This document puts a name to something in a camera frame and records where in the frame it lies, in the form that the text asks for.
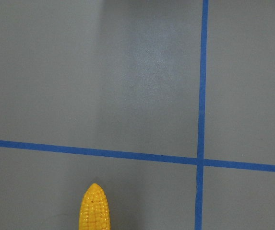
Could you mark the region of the yellow corn cob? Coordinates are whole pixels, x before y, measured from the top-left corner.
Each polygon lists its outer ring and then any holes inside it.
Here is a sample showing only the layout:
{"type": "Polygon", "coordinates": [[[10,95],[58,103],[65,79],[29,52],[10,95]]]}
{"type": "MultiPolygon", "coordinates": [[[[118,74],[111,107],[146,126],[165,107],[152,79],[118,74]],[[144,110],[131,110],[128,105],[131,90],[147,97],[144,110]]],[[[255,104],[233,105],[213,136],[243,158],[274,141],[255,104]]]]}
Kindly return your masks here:
{"type": "Polygon", "coordinates": [[[86,190],[79,211],[79,230],[111,230],[108,200],[100,185],[86,190]]]}

